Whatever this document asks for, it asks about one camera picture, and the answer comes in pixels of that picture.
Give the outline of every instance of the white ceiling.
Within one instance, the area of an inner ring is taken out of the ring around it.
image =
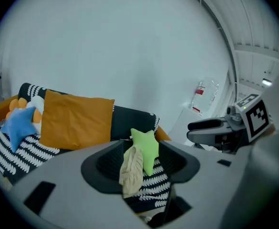
[[[263,91],[262,79],[279,74],[279,20],[264,0],[211,0],[221,14],[236,52],[239,82]],[[239,93],[249,94],[243,86]]]

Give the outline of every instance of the cushion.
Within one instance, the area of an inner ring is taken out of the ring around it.
[[[46,91],[40,143],[77,150],[111,140],[114,100]]]
[[[133,139],[132,147],[135,146],[142,151],[144,171],[148,176],[151,176],[153,173],[154,160],[158,157],[158,142],[154,137],[154,132],[151,130],[147,133],[143,133],[132,128],[131,134]],[[131,148],[126,151],[124,156],[128,155],[128,152],[130,152]]]
[[[15,108],[1,128],[3,133],[9,135],[12,152],[16,152],[23,138],[35,134],[35,128],[31,123],[34,111],[35,107],[28,109]]]
[[[155,114],[135,109],[115,106],[112,120],[112,140],[130,139],[131,128],[141,132],[153,130],[154,134],[158,128],[159,117]]]

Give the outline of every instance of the red label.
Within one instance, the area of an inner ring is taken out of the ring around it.
[[[203,92],[204,92],[203,90],[199,90],[199,89],[196,90],[196,94],[203,95]]]
[[[194,108],[194,107],[192,107],[192,108],[200,113],[200,110],[198,110],[197,108]]]

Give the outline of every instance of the beige cloth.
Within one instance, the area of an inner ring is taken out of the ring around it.
[[[119,176],[119,184],[123,187],[123,198],[135,195],[141,188],[143,161],[143,154],[139,148],[133,146],[125,152]]]

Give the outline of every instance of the ceiling light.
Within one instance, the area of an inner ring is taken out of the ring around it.
[[[267,80],[265,78],[263,78],[262,83],[267,85],[267,86],[272,86],[272,84],[273,84],[271,81],[269,81],[269,80]]]

